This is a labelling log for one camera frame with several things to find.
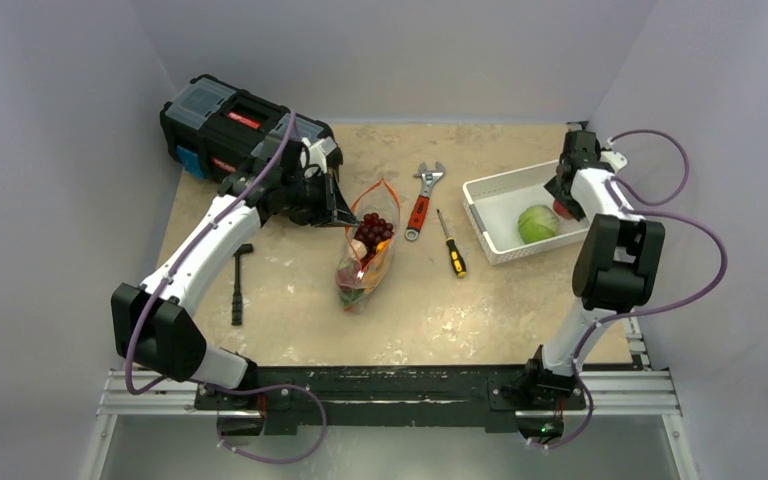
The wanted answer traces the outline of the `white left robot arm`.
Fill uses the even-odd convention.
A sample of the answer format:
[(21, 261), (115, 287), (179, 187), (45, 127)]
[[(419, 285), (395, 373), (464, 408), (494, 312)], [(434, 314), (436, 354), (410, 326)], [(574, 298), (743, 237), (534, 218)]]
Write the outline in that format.
[(134, 365), (161, 377), (219, 386), (232, 408), (257, 399), (247, 358), (212, 346), (193, 316), (232, 255), (273, 216), (312, 227), (358, 223), (338, 186), (342, 153), (332, 137), (267, 138), (221, 182), (205, 216), (181, 246), (137, 285), (111, 297), (116, 349), (126, 361), (126, 386), (136, 389)]

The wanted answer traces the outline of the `red toy peach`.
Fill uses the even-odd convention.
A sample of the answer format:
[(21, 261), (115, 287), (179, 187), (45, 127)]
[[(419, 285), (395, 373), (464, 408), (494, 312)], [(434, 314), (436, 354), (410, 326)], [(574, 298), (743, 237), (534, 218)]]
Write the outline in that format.
[(557, 200), (553, 202), (552, 205), (553, 211), (561, 218), (563, 219), (573, 219), (572, 214), (563, 206), (561, 205)]

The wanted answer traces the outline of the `clear zip top bag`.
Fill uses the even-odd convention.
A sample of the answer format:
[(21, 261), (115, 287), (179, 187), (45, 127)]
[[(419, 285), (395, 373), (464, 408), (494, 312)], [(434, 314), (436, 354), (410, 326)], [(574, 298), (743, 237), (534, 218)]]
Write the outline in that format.
[(358, 311), (382, 283), (393, 263), (401, 228), (401, 204), (385, 179), (367, 188), (351, 205), (358, 220), (344, 233), (334, 281), (345, 311)]

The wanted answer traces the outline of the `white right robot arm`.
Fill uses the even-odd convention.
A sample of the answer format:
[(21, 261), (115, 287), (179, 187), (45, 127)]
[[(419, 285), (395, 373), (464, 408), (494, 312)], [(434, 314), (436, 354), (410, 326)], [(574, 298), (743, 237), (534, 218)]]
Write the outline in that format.
[(533, 406), (569, 397), (607, 325), (645, 305), (653, 293), (666, 232), (662, 223), (634, 212), (616, 186), (625, 163), (595, 133), (569, 131), (556, 174), (545, 185), (589, 229), (572, 273), (576, 300), (559, 330), (526, 365), (521, 392)]

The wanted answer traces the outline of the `brown toy mushroom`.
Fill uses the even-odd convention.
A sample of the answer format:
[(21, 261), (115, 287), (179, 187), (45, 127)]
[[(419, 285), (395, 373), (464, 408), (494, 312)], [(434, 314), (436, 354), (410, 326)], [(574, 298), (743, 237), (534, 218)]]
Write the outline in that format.
[(348, 244), (348, 253), (357, 261), (362, 261), (368, 254), (368, 249), (363, 241), (352, 239)]

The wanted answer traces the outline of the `white plastic basket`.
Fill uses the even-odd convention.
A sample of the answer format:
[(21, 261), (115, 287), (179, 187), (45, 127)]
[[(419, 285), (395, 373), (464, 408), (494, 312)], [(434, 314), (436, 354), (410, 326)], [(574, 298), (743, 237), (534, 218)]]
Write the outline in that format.
[(525, 243), (520, 237), (520, 213), (532, 206), (552, 206), (553, 197), (544, 184), (555, 176), (556, 165), (552, 160), (463, 184), (463, 207), (490, 265), (549, 252), (586, 237), (586, 220), (567, 219), (559, 220), (556, 234), (547, 240)]

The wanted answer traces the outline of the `purple toy grapes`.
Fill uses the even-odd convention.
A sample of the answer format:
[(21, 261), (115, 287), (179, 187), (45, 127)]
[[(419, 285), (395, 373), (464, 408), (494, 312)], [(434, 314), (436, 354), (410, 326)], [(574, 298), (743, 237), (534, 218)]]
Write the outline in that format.
[(376, 246), (385, 240), (391, 240), (395, 231), (395, 225), (377, 212), (367, 213), (353, 234), (352, 239), (365, 243), (368, 254), (364, 260), (369, 260), (374, 255)]

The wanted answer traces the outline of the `orange toy pepper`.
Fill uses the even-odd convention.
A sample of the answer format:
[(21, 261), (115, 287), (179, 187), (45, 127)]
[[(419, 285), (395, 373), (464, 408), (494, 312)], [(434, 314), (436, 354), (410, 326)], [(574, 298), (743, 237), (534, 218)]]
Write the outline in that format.
[(389, 251), (391, 240), (385, 240), (376, 246), (374, 255), (366, 261), (358, 272), (359, 285), (362, 289), (374, 289), (386, 276), (390, 267)]

